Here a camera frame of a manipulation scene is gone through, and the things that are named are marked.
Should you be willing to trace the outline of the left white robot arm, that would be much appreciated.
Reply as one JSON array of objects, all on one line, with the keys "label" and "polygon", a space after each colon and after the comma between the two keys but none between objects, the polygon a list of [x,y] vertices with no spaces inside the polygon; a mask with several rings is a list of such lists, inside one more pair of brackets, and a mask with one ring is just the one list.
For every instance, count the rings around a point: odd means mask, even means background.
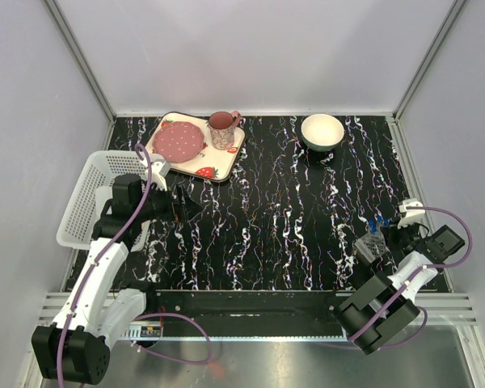
[{"label": "left white robot arm", "polygon": [[110,306],[104,303],[121,265],[128,258],[144,223],[161,219],[186,222],[202,208],[178,186],[169,192],[153,188],[136,174],[118,176],[92,231],[91,247],[67,301],[48,326],[32,334],[32,348],[43,378],[97,385],[106,374],[111,350],[139,318],[158,312],[149,286],[121,290]]}]

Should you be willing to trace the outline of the white wash bottle red cap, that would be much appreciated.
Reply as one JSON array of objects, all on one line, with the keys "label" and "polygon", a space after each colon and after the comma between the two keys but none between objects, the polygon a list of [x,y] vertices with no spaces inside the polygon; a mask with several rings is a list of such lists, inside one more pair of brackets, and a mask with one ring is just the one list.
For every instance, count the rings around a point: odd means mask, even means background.
[{"label": "white wash bottle red cap", "polygon": [[101,186],[95,189],[95,214],[100,217],[105,204],[112,198],[112,188]]}]

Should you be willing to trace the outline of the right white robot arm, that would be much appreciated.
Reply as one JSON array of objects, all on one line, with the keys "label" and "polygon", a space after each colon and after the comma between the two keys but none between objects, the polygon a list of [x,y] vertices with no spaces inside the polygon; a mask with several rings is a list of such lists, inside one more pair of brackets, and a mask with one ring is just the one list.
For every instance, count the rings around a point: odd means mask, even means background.
[{"label": "right white robot arm", "polygon": [[444,225],[433,234],[420,236],[418,225],[401,230],[385,228],[388,248],[403,253],[397,272],[387,276],[372,272],[372,261],[361,255],[365,268],[358,276],[355,292],[331,312],[347,335],[347,341],[369,355],[381,348],[420,314],[427,311],[415,304],[416,294],[449,265],[445,262],[463,247],[469,247],[471,234],[460,237]]}]

